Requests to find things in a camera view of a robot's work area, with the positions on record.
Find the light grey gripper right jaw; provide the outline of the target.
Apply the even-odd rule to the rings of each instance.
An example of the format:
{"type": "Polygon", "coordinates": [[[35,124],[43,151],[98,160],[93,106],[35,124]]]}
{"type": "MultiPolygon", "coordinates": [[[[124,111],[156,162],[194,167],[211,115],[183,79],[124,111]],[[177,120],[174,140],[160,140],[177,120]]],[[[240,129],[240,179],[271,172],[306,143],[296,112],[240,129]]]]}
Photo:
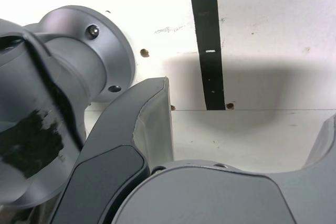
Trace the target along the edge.
{"type": "Polygon", "coordinates": [[[113,223],[335,223],[335,117],[300,170],[172,166],[133,190],[113,223]]]}

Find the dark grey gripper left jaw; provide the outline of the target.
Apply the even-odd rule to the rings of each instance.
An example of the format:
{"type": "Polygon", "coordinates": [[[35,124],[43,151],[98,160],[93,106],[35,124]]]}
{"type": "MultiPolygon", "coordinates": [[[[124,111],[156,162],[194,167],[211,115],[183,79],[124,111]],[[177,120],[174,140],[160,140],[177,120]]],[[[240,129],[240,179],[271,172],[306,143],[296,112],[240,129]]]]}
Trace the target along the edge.
{"type": "Polygon", "coordinates": [[[171,162],[169,80],[150,78],[109,104],[91,130],[51,223],[110,223],[128,195],[171,162]]]}

